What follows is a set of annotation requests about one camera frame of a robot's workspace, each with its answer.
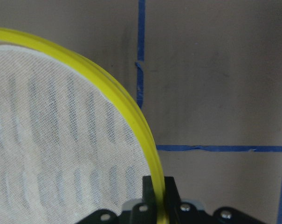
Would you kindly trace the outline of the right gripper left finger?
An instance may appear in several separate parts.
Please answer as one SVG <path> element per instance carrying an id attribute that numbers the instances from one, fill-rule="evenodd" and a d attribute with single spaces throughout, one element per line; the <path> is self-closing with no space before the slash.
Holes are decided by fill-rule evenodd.
<path id="1" fill-rule="evenodd" d="M 142 178 L 142 198 L 134 204 L 130 214 L 130 224 L 156 224 L 157 205 L 151 176 Z"/>

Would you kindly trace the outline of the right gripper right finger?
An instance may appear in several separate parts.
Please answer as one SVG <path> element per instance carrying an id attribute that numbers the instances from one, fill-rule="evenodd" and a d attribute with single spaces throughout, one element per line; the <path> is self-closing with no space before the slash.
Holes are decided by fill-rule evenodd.
<path id="1" fill-rule="evenodd" d="M 181 198 L 175 183 L 171 176 L 165 177 L 165 211 L 170 224 L 183 224 Z"/>

